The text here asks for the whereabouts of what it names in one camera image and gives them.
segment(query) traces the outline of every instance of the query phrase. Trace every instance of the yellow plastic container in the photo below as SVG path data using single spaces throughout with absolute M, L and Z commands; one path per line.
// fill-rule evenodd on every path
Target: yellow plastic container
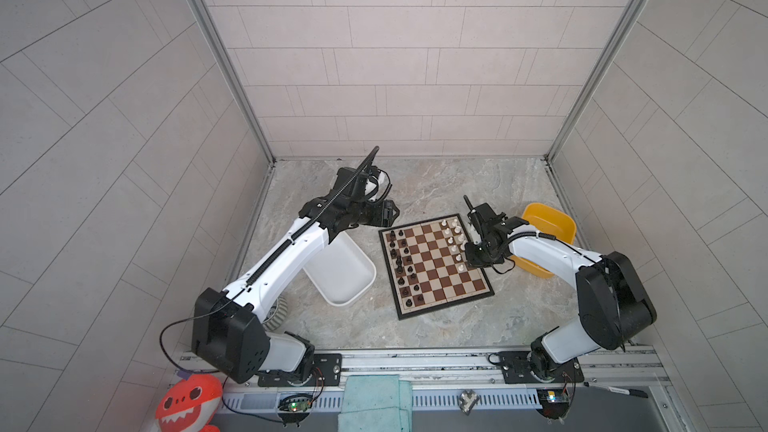
M 574 243 L 576 238 L 576 222 L 556 208 L 533 202 L 525 208 L 522 218 L 545 234 L 552 234 L 567 244 Z M 524 258 L 513 255 L 511 259 L 514 260 L 518 267 L 537 277 L 552 278 L 554 276 L 547 269 L 539 267 Z

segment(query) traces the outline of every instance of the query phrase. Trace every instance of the orange plush toy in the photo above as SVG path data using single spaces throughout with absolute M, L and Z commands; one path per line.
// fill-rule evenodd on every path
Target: orange plush toy
M 221 382 L 209 374 L 194 374 L 170 388 L 154 412 L 161 432 L 219 432 L 208 425 L 219 407 Z

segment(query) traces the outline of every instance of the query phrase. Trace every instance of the wall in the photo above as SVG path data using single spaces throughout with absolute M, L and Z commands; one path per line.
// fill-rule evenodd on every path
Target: wall
M 185 0 L 0 0 L 0 428 L 137 430 L 265 168 Z
M 628 0 L 206 0 L 278 157 L 540 156 Z
M 700 432 L 768 430 L 767 36 L 768 0 L 650 0 L 554 159 Z

